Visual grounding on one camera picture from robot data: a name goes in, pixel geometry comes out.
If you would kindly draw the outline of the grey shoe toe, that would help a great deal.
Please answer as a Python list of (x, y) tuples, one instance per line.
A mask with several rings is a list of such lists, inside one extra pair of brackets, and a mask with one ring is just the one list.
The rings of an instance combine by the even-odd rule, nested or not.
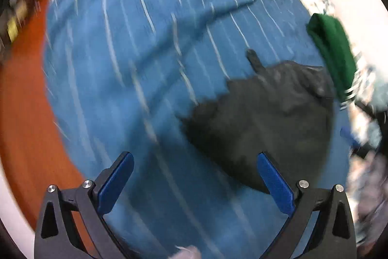
[(201, 252), (197, 247), (177, 247), (177, 253), (175, 253), (171, 259), (201, 259)]

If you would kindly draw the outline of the blue striped bed sheet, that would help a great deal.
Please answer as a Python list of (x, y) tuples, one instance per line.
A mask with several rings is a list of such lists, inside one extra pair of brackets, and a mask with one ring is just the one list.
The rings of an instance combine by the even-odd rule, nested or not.
[(44, 74), (66, 152), (94, 179), (124, 151), (135, 169), (106, 221), (141, 258), (196, 247), (258, 258), (285, 222), (186, 140), (178, 118), (271, 65), (321, 66), (306, 26), (329, 0), (50, 0)]

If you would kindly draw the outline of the green folded garment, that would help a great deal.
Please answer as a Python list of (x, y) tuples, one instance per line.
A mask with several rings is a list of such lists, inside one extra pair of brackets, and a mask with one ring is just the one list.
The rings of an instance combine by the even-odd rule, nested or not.
[(342, 24), (333, 16), (314, 13), (307, 23), (307, 33), (325, 62), (337, 98), (348, 101), (357, 68)]

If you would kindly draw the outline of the black garment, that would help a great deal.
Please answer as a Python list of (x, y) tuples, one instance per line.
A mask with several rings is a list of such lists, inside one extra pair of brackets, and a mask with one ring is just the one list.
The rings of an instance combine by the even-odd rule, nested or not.
[(257, 171), (265, 152), (289, 181), (314, 184), (330, 152), (333, 91), (326, 70), (286, 60), (263, 66), (252, 49), (254, 71), (227, 81), (227, 91), (196, 105), (181, 119), (188, 141), (227, 175), (261, 192)]

